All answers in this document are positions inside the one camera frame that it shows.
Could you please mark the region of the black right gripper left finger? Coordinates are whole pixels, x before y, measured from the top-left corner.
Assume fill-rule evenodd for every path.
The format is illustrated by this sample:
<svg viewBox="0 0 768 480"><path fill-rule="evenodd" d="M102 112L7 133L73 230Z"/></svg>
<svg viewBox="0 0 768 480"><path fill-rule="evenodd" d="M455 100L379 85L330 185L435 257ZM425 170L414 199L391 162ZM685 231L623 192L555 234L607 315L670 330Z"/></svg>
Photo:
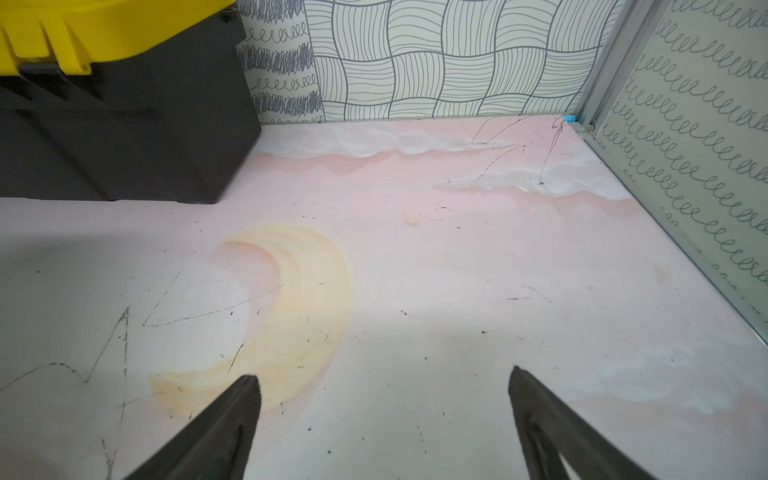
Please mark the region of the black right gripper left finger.
<svg viewBox="0 0 768 480"><path fill-rule="evenodd" d="M258 377L241 376L128 477L242 479L260 410Z"/></svg>

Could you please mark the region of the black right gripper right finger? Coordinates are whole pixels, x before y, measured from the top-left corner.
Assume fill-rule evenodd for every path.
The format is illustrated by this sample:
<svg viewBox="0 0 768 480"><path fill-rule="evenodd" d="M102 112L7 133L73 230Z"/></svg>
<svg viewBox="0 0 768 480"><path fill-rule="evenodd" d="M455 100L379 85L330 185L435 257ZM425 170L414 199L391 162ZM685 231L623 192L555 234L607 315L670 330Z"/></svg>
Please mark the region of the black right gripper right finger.
<svg viewBox="0 0 768 480"><path fill-rule="evenodd" d="M529 371L515 366L508 394L531 479L650 479Z"/></svg>

